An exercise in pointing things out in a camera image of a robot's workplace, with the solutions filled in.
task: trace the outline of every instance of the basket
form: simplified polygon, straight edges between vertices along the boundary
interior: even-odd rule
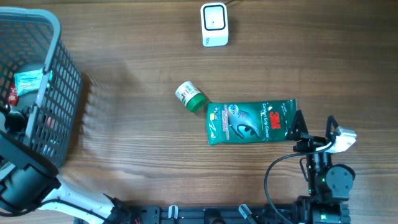
[[[21,141],[57,167],[65,162],[83,84],[60,36],[51,12],[0,7],[0,103],[7,103],[15,73],[43,68],[39,90],[25,103],[30,115]]]

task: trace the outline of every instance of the wood grain surface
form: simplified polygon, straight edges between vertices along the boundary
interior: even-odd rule
[[[356,171],[353,223],[397,223],[398,5],[387,1],[239,1],[229,43],[204,48],[203,1],[20,5],[62,23],[84,90],[62,176],[145,205],[267,203],[264,174],[292,142],[209,146],[205,111],[174,92],[191,80],[213,102],[297,98],[310,133],[326,118],[357,143],[333,156]],[[275,203],[307,195],[299,159],[271,172]],[[0,223],[72,223],[39,211]]]

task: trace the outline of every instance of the red packet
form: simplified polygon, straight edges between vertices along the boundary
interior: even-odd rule
[[[15,84],[13,83],[10,87],[10,95],[8,96],[7,101],[8,101],[9,105],[17,106],[18,100],[19,100],[19,97],[18,97],[17,88],[16,88]]]

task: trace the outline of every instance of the green lid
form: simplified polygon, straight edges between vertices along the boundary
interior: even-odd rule
[[[204,106],[206,104],[206,101],[207,99],[204,96],[204,94],[198,93],[187,103],[187,108],[189,111],[194,113],[197,110],[199,110],[202,106]]]

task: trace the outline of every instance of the wire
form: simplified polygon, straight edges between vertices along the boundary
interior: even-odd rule
[[[334,144],[335,144],[335,140],[332,139],[332,141],[329,142],[328,146],[327,146],[326,148],[322,149],[322,150],[313,151],[313,152],[302,152],[302,153],[296,153],[296,154],[290,154],[290,155],[287,155],[287,156],[282,156],[281,158],[275,160],[275,161],[268,167],[267,172],[266,172],[266,176],[265,176],[265,178],[264,178],[264,190],[266,191],[266,196],[267,196],[269,205],[275,210],[276,214],[278,214],[280,217],[282,217],[287,223],[293,224],[290,220],[288,220],[286,217],[284,217],[284,216],[278,211],[278,209],[275,207],[274,203],[272,203],[271,197],[269,196],[268,188],[267,188],[267,180],[268,180],[269,172],[271,171],[272,167],[273,167],[275,164],[277,164],[278,162],[280,162],[280,161],[282,161],[282,160],[284,160],[284,159],[289,159],[289,158],[297,157],[297,156],[308,156],[308,155],[312,155],[312,154],[317,154],[317,153],[325,152],[325,151],[329,150]]]
[[[229,0],[228,2],[225,3],[225,5],[228,5],[231,2],[235,2],[235,0]]]
[[[87,209],[85,209],[85,208],[79,207],[79,206],[77,206],[77,205],[74,205],[74,204],[72,204],[72,203],[66,202],[66,201],[61,200],[61,199],[51,199],[51,200],[47,200],[47,201],[41,203],[41,204],[40,204],[38,207],[36,207],[36,208],[32,208],[32,209],[29,209],[29,210],[25,210],[25,211],[19,212],[19,213],[4,213],[4,212],[0,212],[0,217],[19,217],[19,216],[23,216],[23,215],[26,215],[26,214],[28,214],[28,213],[30,213],[30,212],[33,212],[34,210],[36,210],[36,209],[42,207],[43,205],[46,205],[46,204],[52,203],[52,202],[57,202],[57,203],[62,203],[62,204],[64,204],[64,205],[68,205],[68,206],[70,206],[70,207],[72,207],[72,208],[75,208],[75,209],[77,209],[77,210],[80,210],[80,211],[82,211],[82,212],[89,213],[90,215],[94,215],[95,217],[102,219],[105,223],[110,223],[110,221],[107,221],[105,217],[102,217],[101,215],[98,215],[97,213],[93,212],[92,210],[87,210]]]
[[[303,172],[305,181],[308,182],[308,177],[307,177],[307,175],[306,175],[306,173],[305,173],[305,169],[304,169],[303,162],[302,162],[303,159],[306,159],[306,157],[300,159],[300,167],[301,167],[301,171]]]

